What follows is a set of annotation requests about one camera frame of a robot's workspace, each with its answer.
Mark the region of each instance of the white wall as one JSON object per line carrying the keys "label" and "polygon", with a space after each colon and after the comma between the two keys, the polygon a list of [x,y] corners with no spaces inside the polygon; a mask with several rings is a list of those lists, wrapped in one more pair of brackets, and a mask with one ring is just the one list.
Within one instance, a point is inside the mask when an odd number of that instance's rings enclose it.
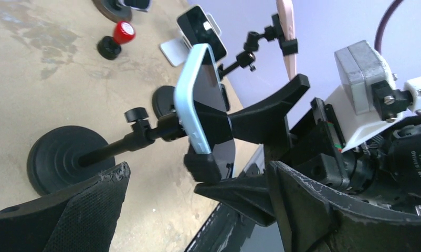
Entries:
{"label": "white wall", "polygon": [[[295,0],[299,41],[298,72],[307,75],[311,89],[289,114],[293,126],[309,109],[314,96],[325,99],[339,85],[334,51],[366,39],[374,43],[375,30],[392,0]],[[231,64],[243,49],[248,31],[263,32],[276,13],[275,0],[189,0],[212,13],[223,31]],[[405,80],[421,76],[421,0],[404,1],[385,30],[382,54],[392,71]],[[268,97],[288,82],[277,42],[260,43],[257,71],[237,69],[229,79],[243,104]]]}

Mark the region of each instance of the white smartphone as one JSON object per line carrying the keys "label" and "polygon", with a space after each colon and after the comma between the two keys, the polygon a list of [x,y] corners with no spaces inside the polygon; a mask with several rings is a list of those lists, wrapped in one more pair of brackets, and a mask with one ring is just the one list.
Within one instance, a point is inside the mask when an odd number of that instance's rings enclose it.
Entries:
{"label": "white smartphone", "polygon": [[194,5],[176,19],[178,28],[189,47],[197,44],[209,44],[214,52],[215,61],[227,55],[227,50],[217,31],[212,26],[206,13],[199,5]]}
{"label": "white smartphone", "polygon": [[175,87],[174,105],[195,153],[212,153],[222,178],[232,177],[235,141],[209,44],[192,47]]}

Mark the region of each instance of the rubber base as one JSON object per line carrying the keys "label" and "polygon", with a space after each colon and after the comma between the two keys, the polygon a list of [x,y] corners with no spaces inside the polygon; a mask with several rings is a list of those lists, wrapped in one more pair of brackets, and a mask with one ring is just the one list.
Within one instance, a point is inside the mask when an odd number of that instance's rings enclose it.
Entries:
{"label": "rubber base", "polygon": [[122,50],[121,46],[116,44],[110,36],[103,37],[98,42],[97,49],[99,54],[108,60],[116,59]]}
{"label": "rubber base", "polygon": [[173,92],[175,87],[161,86],[152,96],[152,108],[156,118],[169,114],[174,109]]}
{"label": "rubber base", "polygon": [[114,158],[80,167],[80,156],[107,145],[96,132],[79,126],[64,126],[43,135],[28,155],[27,173],[41,196],[85,181],[115,166]]}
{"label": "rubber base", "polygon": [[132,20],[132,10],[130,7],[116,6],[117,0],[93,0],[93,4],[106,18],[115,23],[120,21],[130,22]]}

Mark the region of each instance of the red knob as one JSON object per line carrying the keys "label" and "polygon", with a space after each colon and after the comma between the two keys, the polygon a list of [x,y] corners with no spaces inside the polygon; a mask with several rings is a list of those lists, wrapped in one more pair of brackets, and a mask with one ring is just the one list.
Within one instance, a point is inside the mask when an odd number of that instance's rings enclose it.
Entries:
{"label": "red knob", "polygon": [[116,28],[113,32],[113,40],[118,45],[123,45],[125,43],[130,42],[136,35],[135,29],[133,27],[125,22],[121,21],[116,25]]}

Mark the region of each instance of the suction cup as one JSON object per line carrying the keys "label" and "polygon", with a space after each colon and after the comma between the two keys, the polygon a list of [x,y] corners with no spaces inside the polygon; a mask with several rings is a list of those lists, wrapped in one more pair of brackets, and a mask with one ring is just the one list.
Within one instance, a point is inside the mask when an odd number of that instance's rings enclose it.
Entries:
{"label": "suction cup", "polygon": [[28,155],[28,178],[41,196],[85,181],[115,166],[114,158],[81,167],[80,156],[104,147],[107,141],[96,132],[79,126],[56,128],[43,135]]}
{"label": "suction cup", "polygon": [[173,104],[173,92],[175,87],[161,86],[152,96],[152,108],[156,118],[169,114],[175,107]]}

